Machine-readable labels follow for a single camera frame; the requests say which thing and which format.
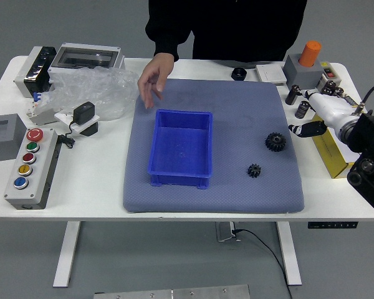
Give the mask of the person's right hand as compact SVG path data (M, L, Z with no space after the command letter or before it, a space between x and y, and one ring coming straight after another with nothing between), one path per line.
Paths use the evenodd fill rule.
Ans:
M168 76L174 67L174 56L169 53L158 53L143 69L138 80L138 89L145 108L153 108L156 95L160 100Z

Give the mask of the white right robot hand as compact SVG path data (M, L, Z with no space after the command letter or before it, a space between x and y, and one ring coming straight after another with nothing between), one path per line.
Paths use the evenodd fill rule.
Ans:
M305 90L303 96L322 120L299 126L289 125L289 130L305 138L320 136L327 131L327 128L332 128L337 138L347 144L348 137L362 113L363 105L354 107L343 98L309 90Z

